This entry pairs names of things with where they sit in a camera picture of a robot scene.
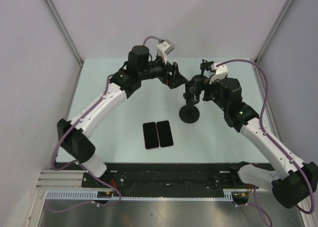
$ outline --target reflective floor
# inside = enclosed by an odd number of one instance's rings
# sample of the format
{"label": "reflective floor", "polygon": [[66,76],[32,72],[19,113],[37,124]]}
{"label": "reflective floor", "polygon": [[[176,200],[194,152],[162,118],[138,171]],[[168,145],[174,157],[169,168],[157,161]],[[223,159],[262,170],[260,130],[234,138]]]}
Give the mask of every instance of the reflective floor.
{"label": "reflective floor", "polygon": [[[303,227],[300,213],[280,206],[274,197],[259,193],[259,203],[274,227]],[[51,209],[61,210],[80,201],[47,200]],[[54,214],[43,209],[39,227],[264,227],[254,207],[235,208],[230,202],[123,201],[113,207],[86,204]]]}

